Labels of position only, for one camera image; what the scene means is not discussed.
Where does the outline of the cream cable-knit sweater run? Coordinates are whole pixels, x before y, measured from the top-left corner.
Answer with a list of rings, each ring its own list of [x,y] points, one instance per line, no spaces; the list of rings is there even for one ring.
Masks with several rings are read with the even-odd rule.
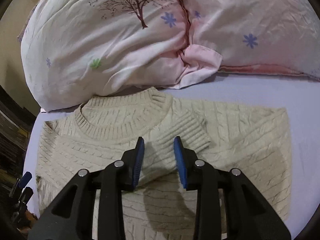
[[[283,108],[186,100],[150,88],[95,96],[69,116],[43,124],[37,153],[39,210],[80,169],[104,169],[145,141],[138,188],[123,194],[127,239],[192,239],[196,193],[178,180],[174,139],[220,170],[238,168],[281,219],[291,194],[291,136]]]

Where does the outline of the white pink floral duvet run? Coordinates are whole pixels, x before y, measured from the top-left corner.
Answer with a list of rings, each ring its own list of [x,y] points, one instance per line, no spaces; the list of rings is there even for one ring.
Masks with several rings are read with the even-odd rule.
[[[318,79],[319,17],[308,0],[40,0],[21,58],[47,111],[217,72]]]

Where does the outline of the lavender bed sheet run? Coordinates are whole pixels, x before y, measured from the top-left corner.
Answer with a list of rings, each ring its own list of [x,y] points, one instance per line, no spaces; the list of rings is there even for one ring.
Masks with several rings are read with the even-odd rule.
[[[132,87],[108,98],[144,90],[147,89]],[[319,83],[306,78],[218,75],[182,90],[158,91],[179,99],[283,108],[287,111],[291,136],[291,194],[289,215],[284,222],[291,236],[296,237],[319,206]],[[28,207],[36,215],[42,213],[39,210],[36,168],[43,124],[65,118],[77,108],[43,112],[37,116],[24,164],[24,170],[33,175],[29,185],[34,195]]]

